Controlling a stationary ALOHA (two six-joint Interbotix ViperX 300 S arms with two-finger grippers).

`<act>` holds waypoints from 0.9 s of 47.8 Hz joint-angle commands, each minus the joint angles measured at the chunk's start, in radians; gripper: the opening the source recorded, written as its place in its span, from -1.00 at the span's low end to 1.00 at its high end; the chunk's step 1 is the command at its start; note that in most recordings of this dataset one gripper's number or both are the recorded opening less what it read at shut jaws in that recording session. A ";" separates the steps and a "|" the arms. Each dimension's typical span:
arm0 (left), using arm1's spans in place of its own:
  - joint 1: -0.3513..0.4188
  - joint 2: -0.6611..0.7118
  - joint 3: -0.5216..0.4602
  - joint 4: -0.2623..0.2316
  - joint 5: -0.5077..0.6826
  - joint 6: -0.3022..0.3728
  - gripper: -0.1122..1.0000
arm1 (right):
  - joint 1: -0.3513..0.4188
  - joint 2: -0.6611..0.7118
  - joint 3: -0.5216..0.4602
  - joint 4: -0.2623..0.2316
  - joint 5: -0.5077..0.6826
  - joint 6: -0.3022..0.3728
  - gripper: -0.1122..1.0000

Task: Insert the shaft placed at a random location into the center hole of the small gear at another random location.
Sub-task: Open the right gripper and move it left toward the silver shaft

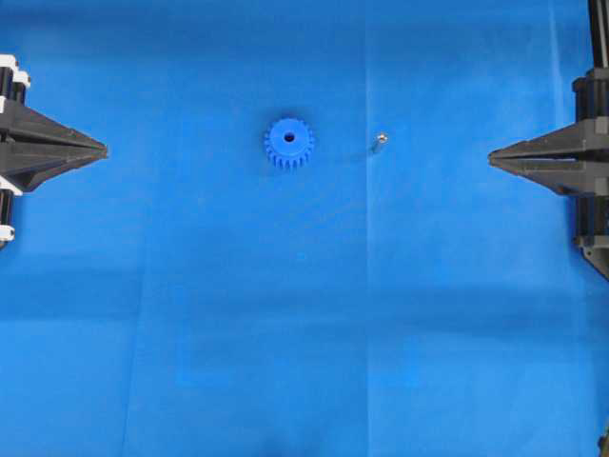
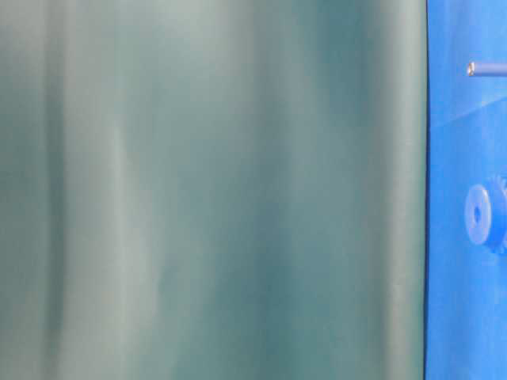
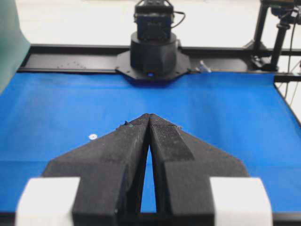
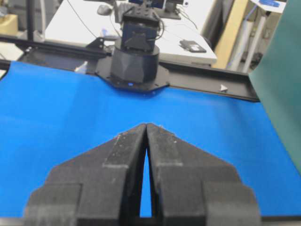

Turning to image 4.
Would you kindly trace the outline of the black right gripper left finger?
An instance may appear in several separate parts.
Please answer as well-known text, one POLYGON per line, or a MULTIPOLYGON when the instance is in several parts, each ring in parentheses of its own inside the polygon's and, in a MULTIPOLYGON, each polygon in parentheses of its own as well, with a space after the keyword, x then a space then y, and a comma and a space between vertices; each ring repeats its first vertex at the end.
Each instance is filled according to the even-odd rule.
POLYGON ((127 226, 140 214, 146 125, 52 168, 30 195, 26 226, 127 226))

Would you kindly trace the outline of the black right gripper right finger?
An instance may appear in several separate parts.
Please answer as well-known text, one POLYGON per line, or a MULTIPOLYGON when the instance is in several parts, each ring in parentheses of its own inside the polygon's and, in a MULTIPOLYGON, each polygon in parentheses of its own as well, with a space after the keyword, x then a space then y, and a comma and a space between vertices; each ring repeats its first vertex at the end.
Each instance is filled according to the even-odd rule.
POLYGON ((230 163, 147 125, 156 211, 164 226, 259 226, 251 188, 230 163))

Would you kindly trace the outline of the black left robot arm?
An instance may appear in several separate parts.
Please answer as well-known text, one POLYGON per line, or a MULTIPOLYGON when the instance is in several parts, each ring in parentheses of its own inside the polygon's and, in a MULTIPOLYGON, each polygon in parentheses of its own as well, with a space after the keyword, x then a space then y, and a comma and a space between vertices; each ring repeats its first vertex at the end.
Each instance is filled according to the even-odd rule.
MULTIPOLYGON (((146 4, 121 16, 122 36, 116 41, 109 68, 112 83, 139 85, 145 91, 158 73, 157 33, 163 24, 146 4)), ((139 216, 147 148, 142 123, 114 139, 67 160, 50 171, 44 185, 26 205, 26 226, 120 226, 139 216)))

